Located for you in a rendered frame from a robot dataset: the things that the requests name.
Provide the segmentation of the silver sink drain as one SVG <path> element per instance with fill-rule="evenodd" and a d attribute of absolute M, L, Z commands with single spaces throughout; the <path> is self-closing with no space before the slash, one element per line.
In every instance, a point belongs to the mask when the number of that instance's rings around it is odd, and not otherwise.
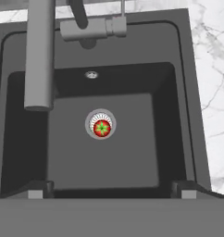
<path fill-rule="evenodd" d="M 114 134 L 117 128 L 117 121 L 111 111 L 98 108 L 87 115 L 84 126 L 92 138 L 105 140 Z"/>

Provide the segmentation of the grey sink tap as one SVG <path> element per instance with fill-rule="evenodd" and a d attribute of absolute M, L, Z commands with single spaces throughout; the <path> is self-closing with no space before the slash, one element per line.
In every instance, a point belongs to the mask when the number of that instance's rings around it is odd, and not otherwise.
<path fill-rule="evenodd" d="M 60 23 L 64 41 L 77 41 L 92 49 L 98 39 L 124 37 L 127 19 L 121 15 L 110 19 L 89 19 L 83 0 L 66 0 L 74 19 Z M 29 0 L 24 108 L 50 111 L 54 107 L 56 0 Z"/>

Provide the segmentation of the black kitchen sink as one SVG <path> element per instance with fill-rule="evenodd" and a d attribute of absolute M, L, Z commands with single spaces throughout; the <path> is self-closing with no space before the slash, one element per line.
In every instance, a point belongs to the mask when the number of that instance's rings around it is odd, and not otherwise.
<path fill-rule="evenodd" d="M 24 108 L 27 27 L 0 25 L 0 197 L 52 181 L 54 198 L 170 198 L 210 185 L 188 13 L 136 13 L 127 35 L 86 50 L 55 32 L 52 111 Z M 85 130 L 98 108 L 114 134 Z"/>

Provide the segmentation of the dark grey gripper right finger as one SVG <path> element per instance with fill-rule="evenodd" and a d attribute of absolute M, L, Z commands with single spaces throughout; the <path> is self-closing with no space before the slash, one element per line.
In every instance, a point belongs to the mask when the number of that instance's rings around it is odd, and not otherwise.
<path fill-rule="evenodd" d="M 208 191 L 195 181 L 174 181 L 171 185 L 171 197 L 180 199 L 224 199 L 224 194 Z"/>

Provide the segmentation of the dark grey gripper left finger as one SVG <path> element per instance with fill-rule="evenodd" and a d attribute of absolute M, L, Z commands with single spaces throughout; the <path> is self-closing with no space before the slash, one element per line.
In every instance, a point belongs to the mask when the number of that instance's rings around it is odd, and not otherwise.
<path fill-rule="evenodd" d="M 45 199 L 54 197 L 54 183 L 52 181 L 30 181 L 28 184 L 2 195 L 3 198 Z"/>

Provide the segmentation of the red tomato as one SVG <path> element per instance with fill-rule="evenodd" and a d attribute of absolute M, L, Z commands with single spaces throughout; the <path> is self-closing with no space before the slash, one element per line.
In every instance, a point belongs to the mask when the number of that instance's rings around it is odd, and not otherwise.
<path fill-rule="evenodd" d="M 104 120 L 98 120 L 94 125 L 93 125 L 93 132 L 95 135 L 98 137 L 106 137 L 111 131 L 111 126 L 110 124 Z"/>

